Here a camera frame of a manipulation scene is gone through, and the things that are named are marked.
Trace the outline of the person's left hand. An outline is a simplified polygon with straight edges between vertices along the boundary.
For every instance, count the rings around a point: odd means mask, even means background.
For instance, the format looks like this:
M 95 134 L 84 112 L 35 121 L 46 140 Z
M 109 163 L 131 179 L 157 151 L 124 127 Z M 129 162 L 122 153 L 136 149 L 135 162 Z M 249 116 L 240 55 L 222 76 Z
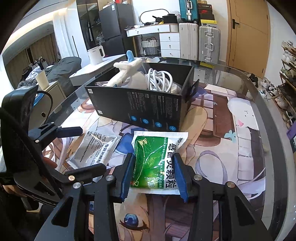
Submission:
M 16 185 L 3 185 L 3 188 L 8 194 L 15 194 L 19 197 L 32 196 L 31 192 L 34 189 L 34 185 L 37 184 L 41 179 L 47 181 L 46 178 L 41 177 L 38 172 L 28 172 L 27 177 L 22 177 L 22 185 L 18 182 Z

